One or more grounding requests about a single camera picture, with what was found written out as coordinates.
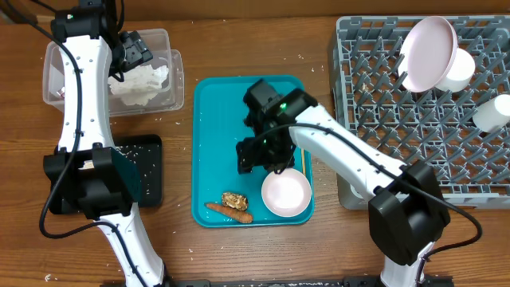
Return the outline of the wooden chopstick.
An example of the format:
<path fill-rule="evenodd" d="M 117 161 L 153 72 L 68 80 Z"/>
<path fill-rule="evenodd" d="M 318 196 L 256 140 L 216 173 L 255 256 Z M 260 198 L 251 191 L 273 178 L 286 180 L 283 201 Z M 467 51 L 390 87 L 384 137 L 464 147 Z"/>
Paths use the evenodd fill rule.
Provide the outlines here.
<path fill-rule="evenodd" d="M 306 177 L 307 175 L 307 172 L 306 172 L 306 157 L 305 157 L 305 154 L 304 154 L 304 150 L 301 149 L 301 161 L 302 161 L 302 173 L 303 175 Z"/>

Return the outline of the white napkin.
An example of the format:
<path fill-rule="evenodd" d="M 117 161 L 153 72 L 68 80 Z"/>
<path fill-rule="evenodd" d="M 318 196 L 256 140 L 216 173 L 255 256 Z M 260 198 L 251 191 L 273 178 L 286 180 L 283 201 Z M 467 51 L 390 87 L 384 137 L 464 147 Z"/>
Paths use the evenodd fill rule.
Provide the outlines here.
<path fill-rule="evenodd" d="M 124 74 L 124 81 L 108 78 L 111 94 L 127 106 L 147 105 L 163 90 L 163 82 L 168 78 L 169 69 L 162 65 L 154 69 L 152 65 L 138 66 Z"/>

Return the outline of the brown food scrap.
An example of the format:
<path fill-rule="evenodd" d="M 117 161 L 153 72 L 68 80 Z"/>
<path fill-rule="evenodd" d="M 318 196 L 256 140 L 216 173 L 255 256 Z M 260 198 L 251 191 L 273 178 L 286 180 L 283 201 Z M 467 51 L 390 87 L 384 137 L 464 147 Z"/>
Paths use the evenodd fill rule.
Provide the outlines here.
<path fill-rule="evenodd" d="M 225 192 L 222 194 L 222 205 L 236 210 L 246 211 L 249 207 L 249 202 L 244 195 Z"/>

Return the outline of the orange carrot piece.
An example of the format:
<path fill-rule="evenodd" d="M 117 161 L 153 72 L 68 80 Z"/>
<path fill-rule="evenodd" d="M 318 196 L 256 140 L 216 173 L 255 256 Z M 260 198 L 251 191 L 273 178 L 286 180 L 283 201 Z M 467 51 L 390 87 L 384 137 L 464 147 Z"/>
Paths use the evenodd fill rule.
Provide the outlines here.
<path fill-rule="evenodd" d="M 253 216 L 242 210 L 237 210 L 231 207 L 211 202 L 206 203 L 205 207 L 243 224 L 250 224 L 253 222 Z"/>

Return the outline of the red snack wrapper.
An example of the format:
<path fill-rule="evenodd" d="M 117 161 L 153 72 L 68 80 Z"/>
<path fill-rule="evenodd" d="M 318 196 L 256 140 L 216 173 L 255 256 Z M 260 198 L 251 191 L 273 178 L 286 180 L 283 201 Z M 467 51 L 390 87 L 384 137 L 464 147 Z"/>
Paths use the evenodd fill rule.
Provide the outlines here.
<path fill-rule="evenodd" d="M 60 98 L 64 98 L 65 97 L 65 88 L 61 88 L 60 90 L 57 91 L 57 95 L 60 97 Z"/>

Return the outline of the large white plate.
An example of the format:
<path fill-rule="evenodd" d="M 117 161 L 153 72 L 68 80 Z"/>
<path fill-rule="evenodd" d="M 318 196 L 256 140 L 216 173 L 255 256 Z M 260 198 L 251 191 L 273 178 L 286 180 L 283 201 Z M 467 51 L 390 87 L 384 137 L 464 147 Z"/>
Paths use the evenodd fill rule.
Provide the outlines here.
<path fill-rule="evenodd" d="M 457 53 L 457 34 L 447 19 L 429 16 L 406 35 L 400 55 L 398 75 L 410 92 L 424 92 L 442 81 L 453 66 Z"/>

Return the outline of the white cup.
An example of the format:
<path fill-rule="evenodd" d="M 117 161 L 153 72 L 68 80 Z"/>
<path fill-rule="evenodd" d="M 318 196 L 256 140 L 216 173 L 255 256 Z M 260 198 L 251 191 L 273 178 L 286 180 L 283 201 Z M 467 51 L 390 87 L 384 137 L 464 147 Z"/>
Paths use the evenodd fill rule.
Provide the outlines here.
<path fill-rule="evenodd" d="M 501 94 L 477 107 L 473 123 L 482 132 L 494 132 L 509 122 L 510 96 Z"/>

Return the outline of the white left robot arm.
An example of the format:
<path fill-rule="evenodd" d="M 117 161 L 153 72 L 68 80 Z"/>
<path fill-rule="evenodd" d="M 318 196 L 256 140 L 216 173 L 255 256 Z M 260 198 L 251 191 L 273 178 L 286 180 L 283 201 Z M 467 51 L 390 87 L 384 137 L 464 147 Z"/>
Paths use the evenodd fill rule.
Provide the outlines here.
<path fill-rule="evenodd" d="M 109 123 L 108 78 L 150 60 L 135 32 L 122 31 L 124 12 L 113 1 L 81 1 L 58 10 L 49 38 L 65 74 L 65 112 L 55 152 L 43 159 L 51 191 L 39 229 L 52 239 L 98 227 L 111 245 L 127 286 L 169 286 L 163 259 L 143 225 L 138 167 L 115 146 Z"/>

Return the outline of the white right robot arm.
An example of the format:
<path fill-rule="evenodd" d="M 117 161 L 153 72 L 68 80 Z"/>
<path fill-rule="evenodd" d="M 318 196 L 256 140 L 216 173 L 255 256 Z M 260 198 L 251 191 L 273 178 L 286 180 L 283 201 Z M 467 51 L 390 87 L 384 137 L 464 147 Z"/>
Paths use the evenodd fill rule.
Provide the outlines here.
<path fill-rule="evenodd" d="M 335 121 L 300 88 L 282 95 L 264 80 L 243 98 L 254 135 L 236 146 L 237 169 L 280 174 L 304 149 L 325 162 L 367 202 L 370 236 L 385 263 L 378 286 L 427 286 L 425 255 L 450 222 L 433 168 L 406 164 L 373 148 Z"/>

